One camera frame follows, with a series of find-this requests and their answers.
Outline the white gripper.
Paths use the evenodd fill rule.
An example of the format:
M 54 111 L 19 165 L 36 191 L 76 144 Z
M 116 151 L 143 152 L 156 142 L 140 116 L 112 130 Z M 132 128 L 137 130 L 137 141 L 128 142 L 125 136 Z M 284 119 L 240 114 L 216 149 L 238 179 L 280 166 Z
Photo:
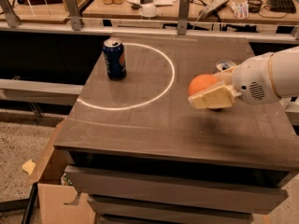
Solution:
M 214 74 L 221 82 L 199 91 L 188 98 L 196 109 L 231 107 L 235 99 L 250 105 L 272 104 L 279 100 L 270 78 L 269 62 L 273 52 L 251 57 L 238 67 Z

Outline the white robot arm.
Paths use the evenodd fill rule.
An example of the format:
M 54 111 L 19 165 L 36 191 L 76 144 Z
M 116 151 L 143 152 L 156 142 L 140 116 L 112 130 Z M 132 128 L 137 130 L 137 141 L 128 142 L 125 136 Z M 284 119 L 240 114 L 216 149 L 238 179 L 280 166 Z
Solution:
M 197 76 L 188 88 L 188 101 L 196 109 L 231 107 L 236 100 L 272 104 L 298 95 L 298 47 L 267 52 L 215 74 Z

